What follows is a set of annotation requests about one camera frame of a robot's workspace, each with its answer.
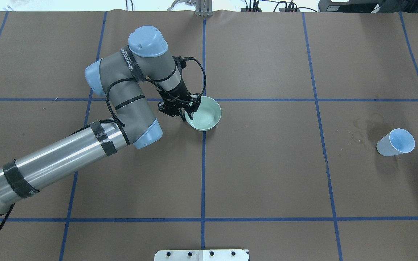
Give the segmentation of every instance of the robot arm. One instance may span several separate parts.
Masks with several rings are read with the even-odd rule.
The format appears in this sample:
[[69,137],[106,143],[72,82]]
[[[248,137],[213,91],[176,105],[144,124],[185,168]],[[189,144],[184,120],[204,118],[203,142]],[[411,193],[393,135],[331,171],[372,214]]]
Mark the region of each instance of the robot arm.
[[161,32],[152,26],[138,28],[128,38],[127,46],[88,66],[88,84],[96,94],[107,94],[116,111],[110,108],[113,119],[93,122],[65,139],[3,165],[0,216],[18,200],[129,144],[141,149],[160,139],[161,127],[138,82],[146,80],[156,85],[163,98],[159,111],[170,116],[182,116],[182,110],[189,115],[195,112],[201,95],[188,92],[181,78],[185,66],[184,59],[171,55]]

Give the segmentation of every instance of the metal cylinder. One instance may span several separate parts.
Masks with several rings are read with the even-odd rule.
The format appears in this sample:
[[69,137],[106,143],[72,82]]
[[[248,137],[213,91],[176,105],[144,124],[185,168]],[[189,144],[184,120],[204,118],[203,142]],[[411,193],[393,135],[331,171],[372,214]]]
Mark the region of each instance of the metal cylinder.
[[[102,126],[117,150],[127,146],[116,124],[103,123]],[[32,187],[41,190],[105,156],[100,142],[88,128],[22,157],[15,164],[23,178]],[[1,168],[0,214],[7,212],[10,205],[20,199],[10,187]]]

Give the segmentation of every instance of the light green bowl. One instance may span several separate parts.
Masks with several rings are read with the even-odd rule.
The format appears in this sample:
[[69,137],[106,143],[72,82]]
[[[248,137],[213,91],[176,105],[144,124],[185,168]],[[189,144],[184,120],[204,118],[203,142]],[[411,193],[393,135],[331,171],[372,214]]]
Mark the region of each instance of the light green bowl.
[[222,109],[219,103],[207,96],[201,97],[201,104],[198,111],[193,113],[193,120],[185,112],[185,119],[188,124],[200,132],[212,129],[219,123],[220,117],[222,117]]

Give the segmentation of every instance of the metal plate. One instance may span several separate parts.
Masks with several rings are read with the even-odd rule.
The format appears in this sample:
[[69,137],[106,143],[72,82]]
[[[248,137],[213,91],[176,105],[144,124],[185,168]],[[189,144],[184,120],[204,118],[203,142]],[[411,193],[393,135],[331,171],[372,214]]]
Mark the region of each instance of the metal plate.
[[249,250],[161,250],[154,261],[249,261]]

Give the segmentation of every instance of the light blue joint cap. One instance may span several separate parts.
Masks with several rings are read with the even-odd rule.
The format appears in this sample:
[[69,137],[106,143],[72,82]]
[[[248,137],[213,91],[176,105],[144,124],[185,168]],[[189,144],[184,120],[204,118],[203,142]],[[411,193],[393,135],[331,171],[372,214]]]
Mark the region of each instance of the light blue joint cap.
[[149,144],[159,140],[162,137],[162,129],[159,125],[159,122],[157,122],[157,119],[154,120],[154,122],[151,124],[151,126],[146,130],[146,132],[139,137],[136,142],[133,143],[135,148],[142,149]]
[[128,47],[132,53],[141,57],[157,57],[169,49],[161,31],[151,25],[142,26],[131,33]]
[[102,59],[99,59],[99,61],[92,63],[85,69],[85,78],[95,94],[98,94],[99,96],[106,96],[101,84],[101,77],[99,75],[99,64],[101,63],[101,60]]

